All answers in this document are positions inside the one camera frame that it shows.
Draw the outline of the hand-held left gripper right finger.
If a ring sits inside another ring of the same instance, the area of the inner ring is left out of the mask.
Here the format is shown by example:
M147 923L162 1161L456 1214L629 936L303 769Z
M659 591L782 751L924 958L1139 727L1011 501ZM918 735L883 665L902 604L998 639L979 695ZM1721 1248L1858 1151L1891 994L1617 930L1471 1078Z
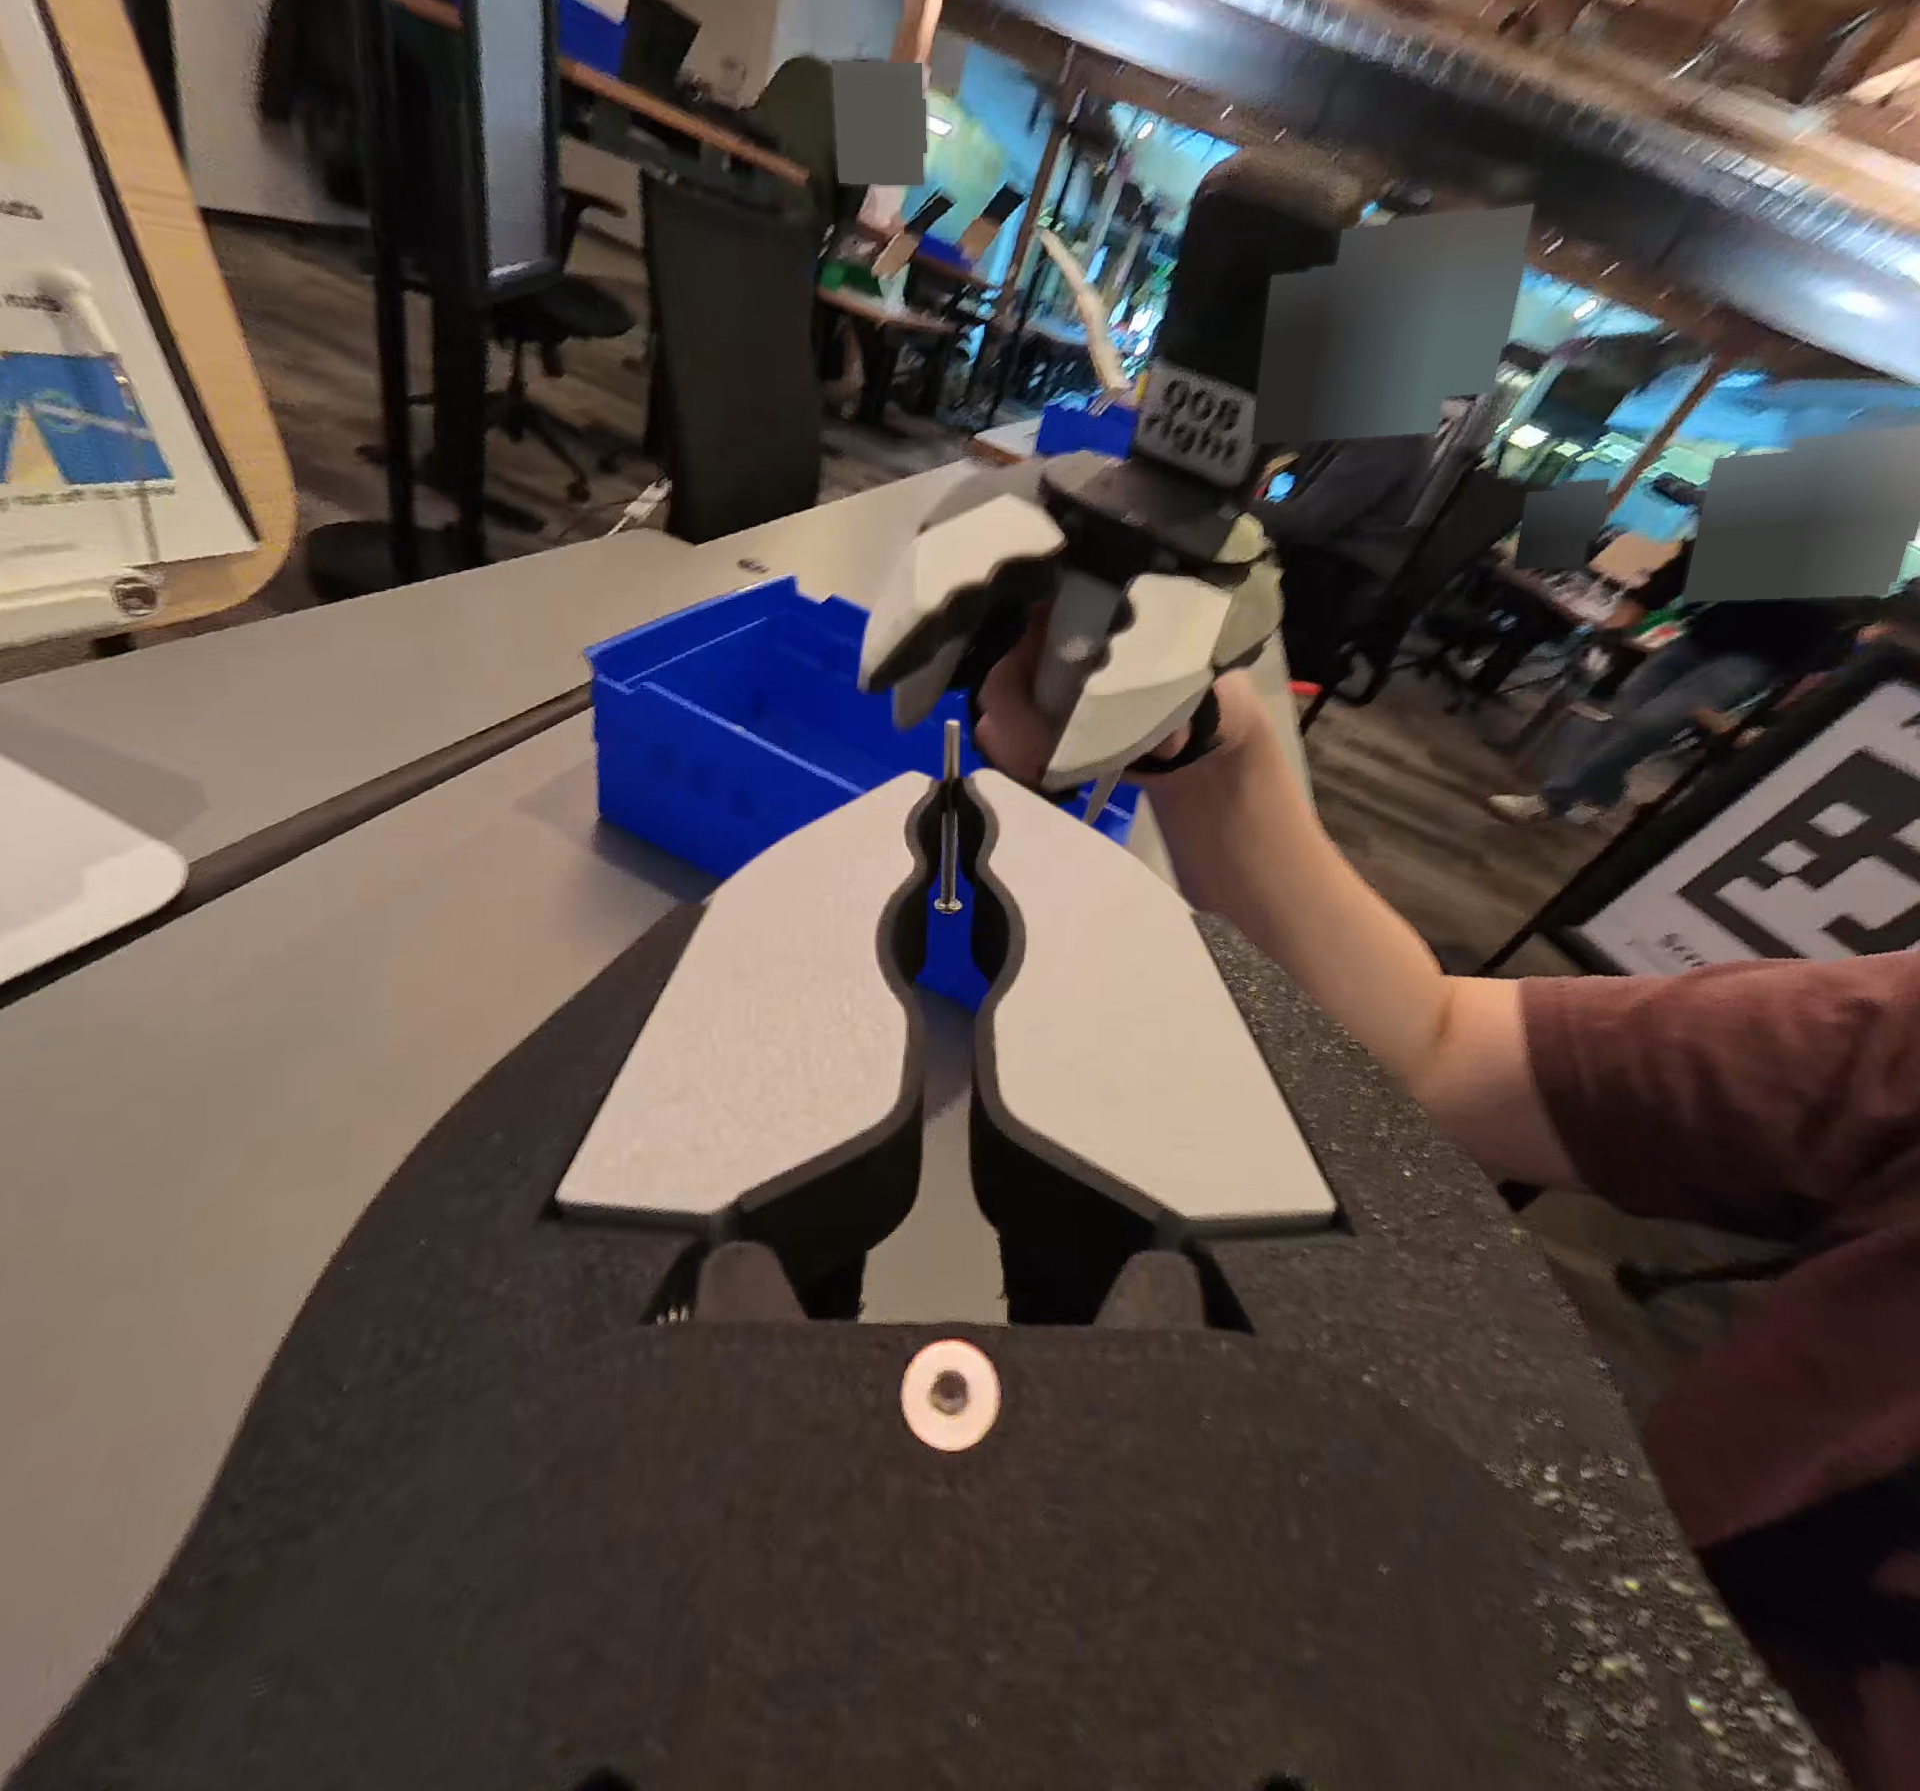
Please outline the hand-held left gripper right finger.
M994 770L956 807L969 1177L1009 1292L1106 1292L1147 1250L1314 1235L1342 1203L1186 902Z

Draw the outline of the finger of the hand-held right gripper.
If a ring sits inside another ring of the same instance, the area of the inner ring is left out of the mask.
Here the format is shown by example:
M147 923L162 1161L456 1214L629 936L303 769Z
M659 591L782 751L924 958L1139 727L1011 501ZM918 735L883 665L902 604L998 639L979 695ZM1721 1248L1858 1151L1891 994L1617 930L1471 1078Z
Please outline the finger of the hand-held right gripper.
M857 689L888 695L895 731L924 725L982 632L1006 615L1025 626L1065 551L1058 522L1011 495L924 524L867 615Z
M1046 610L1035 708L1052 727L1041 785L1116 776L1193 721L1221 668L1256 654L1256 574L1235 588L1186 574L1110 586L1068 571Z

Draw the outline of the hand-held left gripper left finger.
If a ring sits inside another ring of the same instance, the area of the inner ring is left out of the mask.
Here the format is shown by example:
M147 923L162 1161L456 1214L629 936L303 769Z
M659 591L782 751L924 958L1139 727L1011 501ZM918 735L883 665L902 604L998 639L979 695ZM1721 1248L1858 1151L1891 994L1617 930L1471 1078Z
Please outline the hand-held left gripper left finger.
M799 1292L918 1196L937 780L908 775L709 894L556 1187L585 1225L771 1248Z

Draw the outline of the blue divided parts bin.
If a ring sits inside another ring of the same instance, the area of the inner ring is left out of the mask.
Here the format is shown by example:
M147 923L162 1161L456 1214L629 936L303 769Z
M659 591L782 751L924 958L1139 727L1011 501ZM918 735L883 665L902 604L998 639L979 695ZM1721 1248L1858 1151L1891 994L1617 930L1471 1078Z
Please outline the blue divided parts bin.
M943 725L962 725L962 785L993 770L962 695L895 731L888 695L856 684L867 615L790 580L687 609L587 652L595 802L619 833L728 882L769 847L883 783L939 783ZM934 911L924 950L969 955L962 911Z

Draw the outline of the person's right forearm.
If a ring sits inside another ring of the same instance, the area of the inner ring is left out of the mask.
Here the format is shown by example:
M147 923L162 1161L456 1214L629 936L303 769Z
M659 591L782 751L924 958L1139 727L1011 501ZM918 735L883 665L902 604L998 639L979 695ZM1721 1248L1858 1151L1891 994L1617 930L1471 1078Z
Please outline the person's right forearm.
M1292 798L1260 802L1253 838L1219 853L1202 894L1186 891L1193 908L1273 959L1483 1171L1585 1189L1532 1077L1525 990L1445 974L1339 853L1302 788Z

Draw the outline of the person's right hand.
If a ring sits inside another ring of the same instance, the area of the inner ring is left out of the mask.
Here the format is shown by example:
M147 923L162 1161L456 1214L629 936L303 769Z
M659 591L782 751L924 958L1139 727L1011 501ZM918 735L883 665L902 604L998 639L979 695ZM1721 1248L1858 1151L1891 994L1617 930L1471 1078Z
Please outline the person's right hand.
M1046 791L1046 764L1058 731L1041 715L1033 693L1043 638L1025 638L982 679L977 693L974 748L1006 780ZM1295 807L1299 780L1297 715L1285 680L1272 693L1263 674L1276 665L1273 654L1250 668L1217 680L1212 751L1171 775L1135 776L1144 791L1144 820L1157 840L1167 878L1183 878L1183 891L1202 894L1203 870L1219 853L1250 840L1250 824L1265 798Z

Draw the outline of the tall black chair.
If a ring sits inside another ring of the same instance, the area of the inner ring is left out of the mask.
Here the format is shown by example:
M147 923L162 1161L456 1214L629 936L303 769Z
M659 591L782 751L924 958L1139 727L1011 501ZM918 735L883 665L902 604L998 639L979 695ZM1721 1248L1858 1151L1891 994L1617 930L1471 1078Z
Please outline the tall black chair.
M641 228L665 533L709 543L812 510L824 405L812 346L817 244L805 221L645 173Z

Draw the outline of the black office chair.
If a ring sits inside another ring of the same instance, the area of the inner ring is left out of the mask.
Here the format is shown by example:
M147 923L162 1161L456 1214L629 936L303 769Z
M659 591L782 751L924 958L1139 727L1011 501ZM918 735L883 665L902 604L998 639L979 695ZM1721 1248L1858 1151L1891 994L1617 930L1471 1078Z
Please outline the black office chair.
M630 305L609 289L571 267L574 244L587 215L619 219L626 209L606 196L563 189L561 197L561 267L537 290L520 290L492 308L492 343L508 351L505 383L489 391L482 408L486 434L508 443L534 443L568 474L568 504L587 510L594 477L609 477L622 455L641 446L614 434L591 434L585 426L540 405L530 383L530 360L550 382L568 376L563 351L575 343L611 343L633 331Z

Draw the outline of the long wooden desk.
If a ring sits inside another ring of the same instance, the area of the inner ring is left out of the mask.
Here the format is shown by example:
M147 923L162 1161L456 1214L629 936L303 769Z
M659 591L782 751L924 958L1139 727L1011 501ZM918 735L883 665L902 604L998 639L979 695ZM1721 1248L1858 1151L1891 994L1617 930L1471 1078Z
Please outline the long wooden desk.
M435 24L444 29L460 29L463 14L460 5L451 0L389 0L399 10L403 10L412 20ZM748 165L753 173L763 173L790 189L809 189L809 174L802 165L790 158L785 158L776 149L755 147L748 136L739 136L737 131L697 117L668 100L659 100L657 93L645 93L616 77L600 72L591 64L574 62L574 59L556 59L556 77L561 85L571 91L587 93L591 100L601 100L616 106L622 113L657 125L664 131L675 131L677 136L693 141L696 147L715 152L737 165Z

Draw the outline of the marker sign stand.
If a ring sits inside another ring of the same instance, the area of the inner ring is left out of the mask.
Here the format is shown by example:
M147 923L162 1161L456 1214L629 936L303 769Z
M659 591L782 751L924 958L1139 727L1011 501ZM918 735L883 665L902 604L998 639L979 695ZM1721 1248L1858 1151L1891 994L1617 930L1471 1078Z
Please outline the marker sign stand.
M1750 745L1701 756L1471 971L1532 942L1614 977L1915 950L1918 642L1862 648Z

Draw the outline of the upright display panel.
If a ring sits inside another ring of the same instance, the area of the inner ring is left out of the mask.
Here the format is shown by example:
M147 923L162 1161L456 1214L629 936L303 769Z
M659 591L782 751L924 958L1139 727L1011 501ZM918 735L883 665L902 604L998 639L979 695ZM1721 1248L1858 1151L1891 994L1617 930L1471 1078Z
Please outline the upright display panel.
M558 0L460 0L473 289L498 304L558 274Z

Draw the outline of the black floor stand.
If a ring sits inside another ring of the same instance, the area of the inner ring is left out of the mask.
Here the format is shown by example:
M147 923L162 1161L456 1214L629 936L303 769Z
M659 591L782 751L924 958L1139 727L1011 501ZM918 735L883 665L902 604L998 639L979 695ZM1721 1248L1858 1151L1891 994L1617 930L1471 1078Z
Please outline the black floor stand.
M371 321L387 513L380 522L323 524L306 540L319 602L345 602L460 574L482 562L482 539L419 526L409 405L409 321L403 290L402 122L396 97L393 0L351 0L363 196L371 231Z

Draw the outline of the white stand base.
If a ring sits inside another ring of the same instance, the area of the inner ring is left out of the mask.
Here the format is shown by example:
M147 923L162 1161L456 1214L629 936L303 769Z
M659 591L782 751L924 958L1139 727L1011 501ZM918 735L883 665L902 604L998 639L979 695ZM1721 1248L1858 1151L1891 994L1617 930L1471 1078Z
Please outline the white stand base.
M21 985L181 900L169 843L2 760L2 985Z

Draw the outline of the grey ceiling duct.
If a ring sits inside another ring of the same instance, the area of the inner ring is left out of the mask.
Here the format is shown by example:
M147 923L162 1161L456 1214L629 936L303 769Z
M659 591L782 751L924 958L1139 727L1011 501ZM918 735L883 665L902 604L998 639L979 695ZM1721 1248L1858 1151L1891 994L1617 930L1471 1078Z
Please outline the grey ceiling duct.
M1426 184L1526 200L1643 270L1851 363L1918 382L1918 221L1746 136L1605 107L1331 0L979 0Z

